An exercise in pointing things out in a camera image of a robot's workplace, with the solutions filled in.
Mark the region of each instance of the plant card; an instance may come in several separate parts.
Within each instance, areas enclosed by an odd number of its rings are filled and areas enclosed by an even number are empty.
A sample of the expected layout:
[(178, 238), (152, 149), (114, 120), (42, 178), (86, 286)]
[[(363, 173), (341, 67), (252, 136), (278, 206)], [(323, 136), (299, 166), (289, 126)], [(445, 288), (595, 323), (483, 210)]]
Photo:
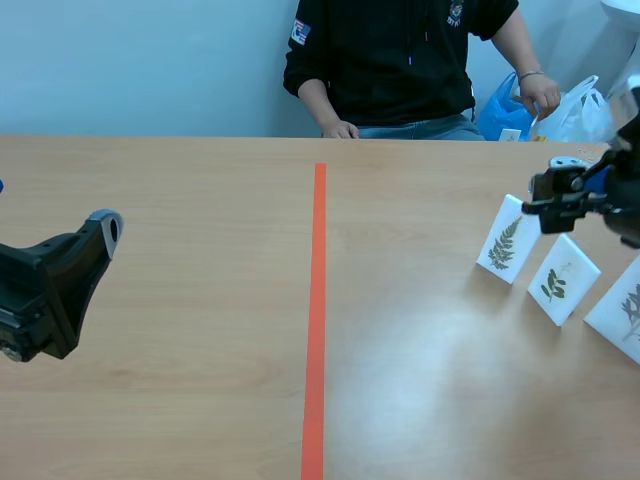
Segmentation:
[(567, 235), (560, 235), (529, 285), (529, 293), (561, 326), (600, 276), (600, 270)]
[(640, 363), (640, 257), (589, 312), (585, 322)]
[(523, 215), (522, 201), (507, 195), (477, 263), (505, 282), (513, 283), (540, 235), (540, 219)]

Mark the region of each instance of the wall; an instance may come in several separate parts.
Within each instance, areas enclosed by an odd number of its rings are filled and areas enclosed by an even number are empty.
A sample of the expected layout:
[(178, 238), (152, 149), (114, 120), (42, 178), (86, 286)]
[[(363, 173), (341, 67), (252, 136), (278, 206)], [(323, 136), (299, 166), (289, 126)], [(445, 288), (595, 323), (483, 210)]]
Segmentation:
[[(0, 132), (317, 136), (282, 88), (297, 0), (0, 0)], [(522, 0), (563, 88), (607, 90), (634, 36), (599, 0)], [(509, 67), (473, 39), (482, 105)]]

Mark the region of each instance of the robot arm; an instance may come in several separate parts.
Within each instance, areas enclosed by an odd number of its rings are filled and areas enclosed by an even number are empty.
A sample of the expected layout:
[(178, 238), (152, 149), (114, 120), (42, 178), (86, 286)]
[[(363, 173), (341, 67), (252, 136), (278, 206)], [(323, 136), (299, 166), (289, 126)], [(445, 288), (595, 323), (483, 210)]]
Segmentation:
[(587, 213), (603, 215), (624, 244), (640, 249), (640, 76), (609, 99), (618, 135), (596, 165), (558, 165), (532, 179), (522, 211), (540, 217), (542, 233), (573, 231)]
[(124, 228), (113, 210), (31, 248), (0, 244), (0, 351), (17, 362), (78, 346), (87, 307)]

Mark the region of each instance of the blue plastic bag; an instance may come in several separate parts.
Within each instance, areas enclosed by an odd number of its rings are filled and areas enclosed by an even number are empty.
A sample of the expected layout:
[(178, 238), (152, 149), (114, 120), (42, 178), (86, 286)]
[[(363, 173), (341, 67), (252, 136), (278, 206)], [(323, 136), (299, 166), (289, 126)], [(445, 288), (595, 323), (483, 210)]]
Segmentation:
[(521, 142), (529, 139), (533, 117), (524, 105), (511, 99), (511, 89), (516, 80), (515, 72), (509, 75), (478, 116), (476, 124), (487, 140), (497, 142), (505, 128), (520, 130)]

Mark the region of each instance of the white plastic bag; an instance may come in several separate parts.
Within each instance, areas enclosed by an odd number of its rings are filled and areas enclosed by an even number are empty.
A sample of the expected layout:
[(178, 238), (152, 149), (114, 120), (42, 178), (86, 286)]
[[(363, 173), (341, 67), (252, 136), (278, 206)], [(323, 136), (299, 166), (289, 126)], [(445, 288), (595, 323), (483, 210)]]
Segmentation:
[(596, 143), (615, 132), (609, 105), (594, 85), (592, 75), (562, 96), (558, 109), (531, 129), (530, 140)]

